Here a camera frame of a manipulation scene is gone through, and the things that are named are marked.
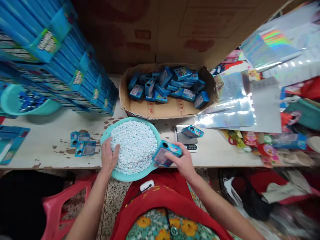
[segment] person's left hand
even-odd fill
[[[118,162],[120,144],[117,144],[114,152],[111,150],[111,140],[112,137],[109,137],[101,147],[101,172],[107,174],[108,177],[111,176],[111,173]]]

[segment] tiled floor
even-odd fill
[[[91,173],[91,170],[72,170],[76,174],[76,179],[80,179]],[[209,183],[210,178],[208,176],[208,171],[205,168],[197,168],[197,173]],[[65,176],[65,170],[47,170],[42,171],[54,175]],[[108,189],[105,195],[105,202],[103,206],[103,211],[101,214],[99,231],[97,234],[97,240],[109,240],[115,219],[121,208],[123,199],[129,189],[131,182],[120,182],[115,179],[111,179],[108,185]],[[76,217],[84,204],[85,191],[80,192],[75,197],[71,198],[68,203],[65,204],[64,208],[68,210],[68,214],[64,219],[69,219]],[[205,210],[204,206],[200,202],[199,198],[195,196],[195,201],[200,207]]]

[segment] digital scale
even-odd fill
[[[176,142],[183,143],[189,152],[198,152],[198,139],[197,138],[188,138],[186,135],[181,133],[181,130],[185,127],[190,126],[190,124],[179,124],[174,128],[174,138]]]

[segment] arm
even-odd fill
[[[178,158],[171,153],[165,156],[174,162],[180,174],[189,182],[207,209],[208,213],[225,229],[243,240],[264,240],[264,237],[231,204],[216,193],[194,170],[190,152],[182,143],[178,145],[183,156]]]
[[[112,138],[108,138],[101,147],[101,171],[93,184],[87,201],[85,202],[79,216],[73,224],[67,240],[95,240],[98,233],[101,211],[103,207],[106,189],[112,170],[117,164],[120,145],[111,150]]]

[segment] floral clothing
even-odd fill
[[[200,200],[188,185],[194,202],[200,207]],[[235,240],[241,240],[234,234]],[[177,216],[165,208],[155,208],[141,215],[129,231],[126,240],[185,240],[209,239],[220,240],[210,228],[193,222],[185,217]]]

